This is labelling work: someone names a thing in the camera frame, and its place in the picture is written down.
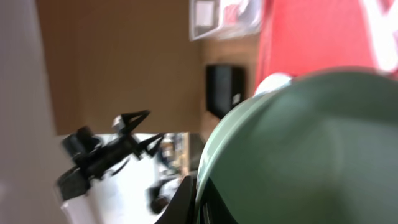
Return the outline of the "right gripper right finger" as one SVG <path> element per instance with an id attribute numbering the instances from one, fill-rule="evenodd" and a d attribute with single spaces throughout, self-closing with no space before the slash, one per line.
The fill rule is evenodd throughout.
<path id="1" fill-rule="evenodd" d="M 224 202 L 219 186 L 211 178 L 197 183 L 199 203 L 197 223 L 199 224 L 238 224 Z"/>

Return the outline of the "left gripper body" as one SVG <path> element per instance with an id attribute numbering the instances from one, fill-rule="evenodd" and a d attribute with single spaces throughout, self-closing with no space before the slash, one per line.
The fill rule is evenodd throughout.
<path id="1" fill-rule="evenodd" d="M 140 152 L 137 149 L 138 143 L 131 136 L 122 136 L 83 155 L 75 164 L 85 177 L 101 180 L 110 168 L 125 158 L 133 155 L 139 160 Z"/>

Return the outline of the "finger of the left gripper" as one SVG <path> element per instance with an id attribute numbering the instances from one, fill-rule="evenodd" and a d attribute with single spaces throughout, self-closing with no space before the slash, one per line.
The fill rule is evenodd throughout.
<path id="1" fill-rule="evenodd" d="M 147 138 L 143 141 L 139 141 L 137 145 L 137 159 L 142 159 L 142 154 L 147 154 L 150 157 L 154 157 L 160 149 L 160 145 L 164 140 L 165 134 L 159 133 L 155 136 Z"/>
<path id="2" fill-rule="evenodd" d="M 133 113 L 124 113 L 121 115 L 123 127 L 122 134 L 130 134 L 138 125 L 140 125 L 150 115 L 149 110 L 142 110 Z"/>

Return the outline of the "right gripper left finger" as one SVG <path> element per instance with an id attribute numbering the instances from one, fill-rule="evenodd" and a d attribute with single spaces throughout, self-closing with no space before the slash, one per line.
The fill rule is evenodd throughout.
<path id="1" fill-rule="evenodd" d="M 168 204 L 155 224 L 191 224 L 194 220 L 196 178 L 190 175 L 167 181 L 160 187 L 160 197 Z"/>

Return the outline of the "green small bowl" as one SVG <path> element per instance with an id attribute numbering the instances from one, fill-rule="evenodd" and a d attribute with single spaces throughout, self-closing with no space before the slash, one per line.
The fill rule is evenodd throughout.
<path id="1" fill-rule="evenodd" d="M 397 82 L 330 70 L 247 99 L 206 142 L 208 178 L 238 223 L 396 223 Z"/>

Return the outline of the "light blue plate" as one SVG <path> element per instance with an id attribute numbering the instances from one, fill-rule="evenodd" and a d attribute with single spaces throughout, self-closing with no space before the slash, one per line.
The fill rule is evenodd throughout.
<path id="1" fill-rule="evenodd" d="M 263 79 L 259 86 L 254 92 L 254 96 L 259 96 L 273 91 L 279 90 L 286 86 L 289 86 L 293 80 L 293 76 L 287 73 L 273 73 Z"/>

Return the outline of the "red snack wrapper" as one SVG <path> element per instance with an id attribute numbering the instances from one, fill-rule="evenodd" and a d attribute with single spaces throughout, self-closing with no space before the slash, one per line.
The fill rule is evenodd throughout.
<path id="1" fill-rule="evenodd" d="M 235 24 L 238 17 L 242 14 L 249 4 L 249 0 L 222 0 L 220 8 L 222 10 L 223 23 Z"/>

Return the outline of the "white plastic fork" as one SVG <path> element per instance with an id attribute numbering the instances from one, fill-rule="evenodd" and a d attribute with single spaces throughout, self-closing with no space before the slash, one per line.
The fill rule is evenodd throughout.
<path id="1" fill-rule="evenodd" d="M 397 73 L 397 0 L 359 0 L 375 66 Z"/>

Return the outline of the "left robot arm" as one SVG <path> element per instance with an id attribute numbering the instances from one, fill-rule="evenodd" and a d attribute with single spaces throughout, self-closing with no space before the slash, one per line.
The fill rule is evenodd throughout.
<path id="1" fill-rule="evenodd" d="M 105 176 L 117 175 L 134 156 L 142 154 L 154 157 L 164 140 L 164 133 L 156 134 L 143 141 L 133 131 L 150 115 L 149 110 L 124 113 L 115 117 L 113 128 L 116 138 L 104 142 L 88 126 L 68 135 L 62 146 L 74 166 L 56 180 L 61 209 L 72 224 L 96 223 L 95 214 L 87 196 L 93 180 L 102 181 Z"/>

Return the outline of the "black plastic tray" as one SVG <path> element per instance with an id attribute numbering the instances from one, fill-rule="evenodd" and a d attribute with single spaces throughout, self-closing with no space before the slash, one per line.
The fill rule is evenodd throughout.
<path id="1" fill-rule="evenodd" d="M 206 66 L 206 109 L 223 119 L 244 101 L 245 69 L 237 65 L 213 64 Z"/>

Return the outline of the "clear plastic bin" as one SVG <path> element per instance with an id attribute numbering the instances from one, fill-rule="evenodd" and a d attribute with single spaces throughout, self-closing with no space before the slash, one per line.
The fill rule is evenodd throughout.
<path id="1" fill-rule="evenodd" d="M 190 40 L 233 39 L 259 32 L 263 0 L 191 0 Z"/>

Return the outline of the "red serving tray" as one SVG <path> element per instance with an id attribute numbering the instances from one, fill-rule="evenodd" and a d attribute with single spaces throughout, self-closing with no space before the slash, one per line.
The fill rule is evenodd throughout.
<path id="1" fill-rule="evenodd" d="M 397 78 L 374 64 L 359 0 L 265 2 L 254 92 L 273 73 L 299 77 L 350 66 Z"/>

